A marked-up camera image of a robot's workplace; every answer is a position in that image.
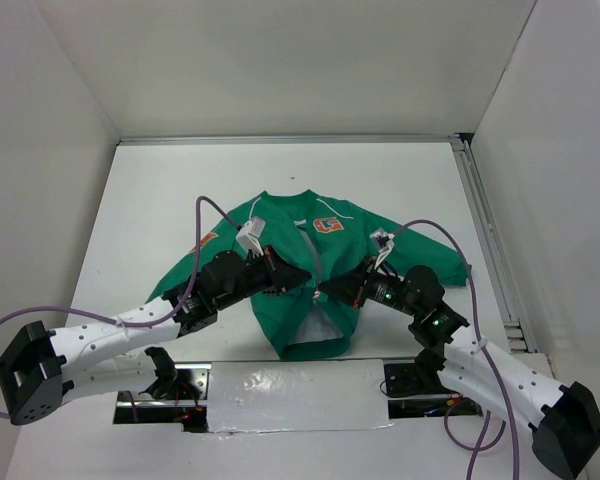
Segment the green zip jacket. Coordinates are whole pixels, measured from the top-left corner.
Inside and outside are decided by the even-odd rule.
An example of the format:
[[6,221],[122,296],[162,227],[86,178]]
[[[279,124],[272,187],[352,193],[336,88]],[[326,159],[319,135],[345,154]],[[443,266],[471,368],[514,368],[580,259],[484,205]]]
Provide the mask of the green zip jacket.
[[265,223],[261,245],[272,246],[286,262],[311,274],[307,283],[289,293],[251,298],[263,334],[283,361],[326,359],[349,350],[360,313],[319,292],[318,286],[375,254],[370,236],[379,229],[397,233],[388,262],[399,273],[424,265],[444,286],[463,287],[467,282],[455,250],[416,231],[399,231],[393,220],[311,190],[293,196],[263,191],[220,220],[160,279],[150,296],[156,298],[187,281],[195,261],[206,264],[220,251],[240,252],[236,228],[254,217]]

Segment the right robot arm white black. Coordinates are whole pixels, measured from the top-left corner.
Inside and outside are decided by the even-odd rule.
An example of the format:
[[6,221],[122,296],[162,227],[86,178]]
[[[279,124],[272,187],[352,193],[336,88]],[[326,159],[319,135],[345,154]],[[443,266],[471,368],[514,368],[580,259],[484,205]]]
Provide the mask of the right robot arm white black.
[[591,390],[545,376],[478,337],[445,303],[431,268],[418,265],[398,277],[377,270],[367,257],[319,289],[353,308],[374,301],[412,317],[408,329],[423,348],[416,358],[420,387],[445,387],[513,421],[534,456],[558,478],[577,478],[600,448],[600,410]]

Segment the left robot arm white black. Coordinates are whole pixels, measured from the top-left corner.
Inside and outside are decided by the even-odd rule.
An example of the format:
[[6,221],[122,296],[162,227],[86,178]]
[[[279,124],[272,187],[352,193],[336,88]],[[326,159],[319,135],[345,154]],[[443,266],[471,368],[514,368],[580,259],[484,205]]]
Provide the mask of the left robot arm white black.
[[29,323],[0,356],[7,417],[27,425],[77,398],[112,391],[167,398],[178,372],[162,343],[210,326],[219,311],[255,294],[285,294],[310,278],[271,246],[247,257],[225,250],[188,282],[108,322],[52,330]]

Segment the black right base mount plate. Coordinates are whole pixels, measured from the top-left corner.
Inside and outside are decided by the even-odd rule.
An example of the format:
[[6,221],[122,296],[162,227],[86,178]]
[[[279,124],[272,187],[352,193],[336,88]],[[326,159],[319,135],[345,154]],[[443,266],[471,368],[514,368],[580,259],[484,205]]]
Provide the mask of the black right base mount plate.
[[406,398],[426,390],[420,367],[414,363],[385,363],[384,392],[389,398]]

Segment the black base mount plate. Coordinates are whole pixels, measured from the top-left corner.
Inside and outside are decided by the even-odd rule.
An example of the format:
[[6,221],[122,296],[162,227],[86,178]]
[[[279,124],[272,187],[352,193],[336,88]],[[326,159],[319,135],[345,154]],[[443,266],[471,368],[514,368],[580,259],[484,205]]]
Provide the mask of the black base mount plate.
[[420,367],[414,363],[385,363],[384,392],[389,398],[406,398],[426,390]]
[[210,363],[177,363],[175,367],[178,373],[174,387],[175,398],[178,400],[196,398],[199,402],[206,401],[212,365]]

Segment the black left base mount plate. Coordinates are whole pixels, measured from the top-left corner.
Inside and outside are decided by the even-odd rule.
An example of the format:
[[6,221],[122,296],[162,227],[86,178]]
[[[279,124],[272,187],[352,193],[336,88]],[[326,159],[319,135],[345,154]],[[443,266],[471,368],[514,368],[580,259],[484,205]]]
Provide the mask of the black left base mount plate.
[[177,363],[175,367],[178,373],[174,387],[175,398],[178,400],[196,398],[199,402],[206,401],[212,365],[210,363]]

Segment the aluminium frame rail back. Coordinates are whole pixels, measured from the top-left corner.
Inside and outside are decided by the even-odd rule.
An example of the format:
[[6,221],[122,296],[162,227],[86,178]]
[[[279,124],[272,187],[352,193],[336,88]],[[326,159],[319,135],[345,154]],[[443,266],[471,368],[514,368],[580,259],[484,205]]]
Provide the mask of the aluminium frame rail back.
[[128,137],[119,141],[120,146],[304,143],[444,143],[462,145],[463,140],[458,134],[324,134]]

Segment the aluminium frame rail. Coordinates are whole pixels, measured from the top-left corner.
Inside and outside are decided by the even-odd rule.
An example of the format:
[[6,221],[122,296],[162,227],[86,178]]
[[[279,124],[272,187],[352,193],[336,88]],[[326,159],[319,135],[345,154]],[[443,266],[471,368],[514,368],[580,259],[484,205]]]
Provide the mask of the aluminium frame rail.
[[514,285],[494,215],[471,150],[472,139],[471,133],[453,134],[450,137],[450,145],[477,230],[509,349],[519,354],[537,353],[537,342]]
[[444,143],[462,145],[463,140],[458,134],[324,134],[128,137],[119,141],[120,146],[304,143]]

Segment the aluminium frame rail right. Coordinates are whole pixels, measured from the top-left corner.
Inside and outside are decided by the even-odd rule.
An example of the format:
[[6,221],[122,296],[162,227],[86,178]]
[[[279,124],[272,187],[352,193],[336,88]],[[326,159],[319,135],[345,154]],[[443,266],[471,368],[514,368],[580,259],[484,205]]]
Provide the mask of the aluminium frame rail right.
[[471,133],[453,134],[450,137],[450,145],[477,230],[509,349],[519,354],[537,353],[537,342],[514,285],[494,215],[471,150],[472,139]]

